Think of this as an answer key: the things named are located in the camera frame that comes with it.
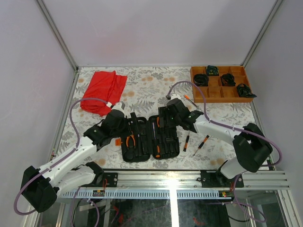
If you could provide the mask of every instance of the white cable tie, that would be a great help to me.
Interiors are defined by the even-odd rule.
[[[110,102],[107,102],[106,106],[108,106],[109,108],[112,108],[112,104]]]

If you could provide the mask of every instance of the black tool case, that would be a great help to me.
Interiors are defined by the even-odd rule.
[[[177,128],[167,111],[167,107],[160,107],[159,115],[151,116],[148,121],[131,113],[128,125],[133,134],[121,138],[122,157],[125,162],[143,162],[151,155],[159,160],[179,155]]]

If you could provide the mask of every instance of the wooden compartment tray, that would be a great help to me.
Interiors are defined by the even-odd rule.
[[[219,70],[218,76],[209,76],[208,86],[199,87],[207,103],[250,103],[253,98],[243,98],[238,96],[237,86],[239,84],[246,84],[250,87],[250,83],[247,79],[246,72],[243,66],[217,66]],[[191,82],[194,82],[194,76],[196,74],[206,74],[206,67],[191,67],[190,77]],[[223,74],[230,73],[235,77],[236,86],[227,87],[222,86],[221,76]],[[193,87],[194,102],[202,103],[203,98],[200,92]]]

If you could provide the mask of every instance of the orange-handled pliers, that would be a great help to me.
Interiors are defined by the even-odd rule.
[[[130,144],[130,143],[129,143],[129,139],[130,139],[130,138],[133,139],[134,144]],[[136,140],[134,139],[134,135],[130,135],[130,136],[128,136],[128,137],[126,138],[126,146],[127,146],[128,148],[135,148],[135,146],[136,146]]]

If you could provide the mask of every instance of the floral tablecloth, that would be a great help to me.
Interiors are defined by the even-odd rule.
[[[130,117],[131,112],[149,118],[158,114],[158,107],[167,103],[165,95],[169,87],[181,80],[190,80],[190,67],[103,67],[81,68],[78,83],[74,92],[73,101],[83,97],[95,71],[116,71],[118,75],[128,76],[121,101],[125,103],[125,114]],[[192,88],[189,84],[181,84],[174,89],[175,93],[193,98]],[[194,110],[185,98],[184,103],[190,110]],[[229,124],[246,125],[254,122],[253,113],[249,103],[207,104],[207,114],[212,119],[224,121]],[[89,127],[102,119],[97,114],[83,111],[76,105],[72,112],[73,120],[80,135]],[[103,168],[133,168],[133,169],[216,169],[226,159],[235,157],[231,145],[210,137],[205,145],[193,157],[199,144],[206,135],[190,133],[187,151],[183,147],[187,132],[177,127],[180,142],[180,155],[166,160],[155,160],[152,156],[146,162],[127,163],[122,159],[121,147],[115,146],[115,140],[102,148],[96,154],[88,157],[83,163],[95,161]],[[76,134],[71,126],[70,119],[66,121],[60,142],[58,154],[76,142]]]

